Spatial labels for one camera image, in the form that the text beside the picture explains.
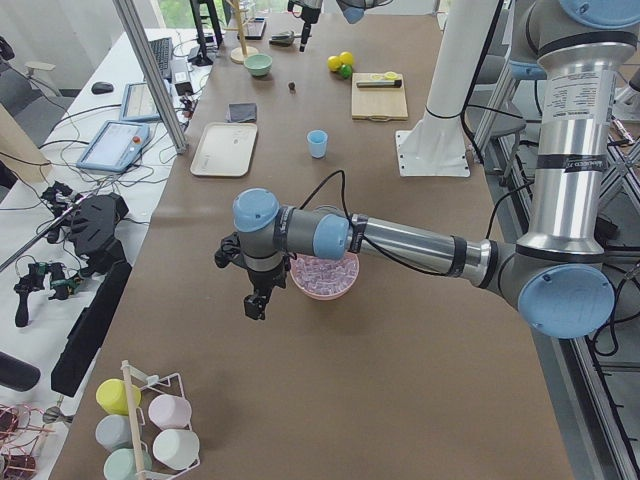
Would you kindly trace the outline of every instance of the black mouse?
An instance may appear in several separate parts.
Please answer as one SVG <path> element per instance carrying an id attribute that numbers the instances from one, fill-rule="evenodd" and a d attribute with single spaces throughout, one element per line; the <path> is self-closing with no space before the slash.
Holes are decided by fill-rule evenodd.
<path id="1" fill-rule="evenodd" d="M 100 95 L 102 93 L 110 93 L 113 92 L 113 85 L 108 82 L 96 82 L 91 85 L 91 93 L 95 95 Z"/>

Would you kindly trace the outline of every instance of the green fruit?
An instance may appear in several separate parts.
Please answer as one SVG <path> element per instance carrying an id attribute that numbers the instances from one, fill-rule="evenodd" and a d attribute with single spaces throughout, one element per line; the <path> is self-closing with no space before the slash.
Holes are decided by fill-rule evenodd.
<path id="1" fill-rule="evenodd" d="M 345 63 L 340 67 L 340 70 L 338 70 L 338 72 L 340 73 L 340 76 L 342 78 L 350 78 L 353 74 L 353 68 L 351 67 L 351 65 L 347 65 Z"/>

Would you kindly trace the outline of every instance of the green bowl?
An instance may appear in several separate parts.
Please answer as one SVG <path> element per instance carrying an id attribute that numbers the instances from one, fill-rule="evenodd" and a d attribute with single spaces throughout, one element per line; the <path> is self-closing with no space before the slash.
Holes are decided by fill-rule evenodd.
<path id="1" fill-rule="evenodd" d="M 256 53 L 244 59 L 244 66 L 254 77 L 262 77 L 269 73 L 273 59 L 264 53 Z"/>

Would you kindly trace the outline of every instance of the wooden cutting board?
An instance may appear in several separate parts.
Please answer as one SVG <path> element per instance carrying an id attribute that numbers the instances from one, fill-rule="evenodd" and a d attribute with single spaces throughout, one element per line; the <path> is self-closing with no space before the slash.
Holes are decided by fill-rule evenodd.
<path id="1" fill-rule="evenodd" d="M 404 79 L 398 88 L 358 88 L 356 82 L 371 80 L 375 73 L 354 73 L 351 80 L 351 118 L 386 122 L 407 120 Z"/>

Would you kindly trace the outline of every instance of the bowl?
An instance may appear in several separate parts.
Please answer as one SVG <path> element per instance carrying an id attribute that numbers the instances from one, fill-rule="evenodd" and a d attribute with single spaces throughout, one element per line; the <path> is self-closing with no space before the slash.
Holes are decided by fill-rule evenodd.
<path id="1" fill-rule="evenodd" d="M 306 295 L 316 300 L 341 297 L 353 286 L 358 277 L 358 256 L 346 252 L 340 260 L 324 260 L 298 254 L 291 259 L 293 283 Z"/>
<path id="2" fill-rule="evenodd" d="M 254 77 L 262 77 L 269 73 L 273 59 L 264 53 L 256 53 L 244 59 L 244 66 Z"/>

